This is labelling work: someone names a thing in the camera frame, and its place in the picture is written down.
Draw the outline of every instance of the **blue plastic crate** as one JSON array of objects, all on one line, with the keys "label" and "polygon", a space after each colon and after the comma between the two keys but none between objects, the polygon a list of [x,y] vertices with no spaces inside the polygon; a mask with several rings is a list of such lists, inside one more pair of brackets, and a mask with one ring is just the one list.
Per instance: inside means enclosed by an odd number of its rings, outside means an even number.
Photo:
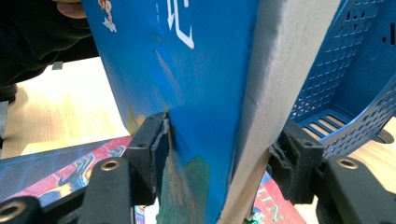
[{"label": "blue plastic crate", "polygon": [[396,2],[343,1],[290,113],[325,158],[348,155],[396,110]]}]

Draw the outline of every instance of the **hand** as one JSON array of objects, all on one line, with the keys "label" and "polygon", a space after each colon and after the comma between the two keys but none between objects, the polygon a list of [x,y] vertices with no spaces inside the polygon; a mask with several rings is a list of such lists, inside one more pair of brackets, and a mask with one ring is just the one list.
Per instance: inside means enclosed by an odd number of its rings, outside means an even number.
[{"label": "hand", "polygon": [[58,10],[66,17],[73,19],[83,19],[85,15],[84,8],[82,7],[81,0],[53,0],[57,2]]}]

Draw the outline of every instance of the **finger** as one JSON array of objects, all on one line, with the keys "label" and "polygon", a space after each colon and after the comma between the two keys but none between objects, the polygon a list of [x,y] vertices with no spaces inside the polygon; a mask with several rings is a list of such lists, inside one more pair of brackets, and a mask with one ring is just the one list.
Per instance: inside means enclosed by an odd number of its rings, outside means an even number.
[{"label": "finger", "polygon": [[87,17],[81,3],[58,3],[57,8],[66,17],[73,19],[83,19]]}]

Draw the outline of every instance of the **dark sleeve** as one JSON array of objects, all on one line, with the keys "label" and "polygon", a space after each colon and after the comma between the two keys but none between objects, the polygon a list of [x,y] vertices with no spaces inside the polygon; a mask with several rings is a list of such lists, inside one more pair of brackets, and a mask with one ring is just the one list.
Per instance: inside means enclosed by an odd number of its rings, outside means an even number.
[{"label": "dark sleeve", "polygon": [[0,88],[40,75],[61,51],[91,39],[86,20],[67,18],[51,0],[0,3]]}]

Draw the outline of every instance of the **perforated plastic panel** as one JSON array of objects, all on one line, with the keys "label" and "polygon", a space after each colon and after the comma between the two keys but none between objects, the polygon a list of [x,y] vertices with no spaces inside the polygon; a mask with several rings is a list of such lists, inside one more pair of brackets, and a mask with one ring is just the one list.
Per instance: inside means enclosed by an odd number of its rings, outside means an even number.
[{"label": "perforated plastic panel", "polygon": [[344,1],[290,113],[326,146],[346,155],[395,113],[396,2]]}]

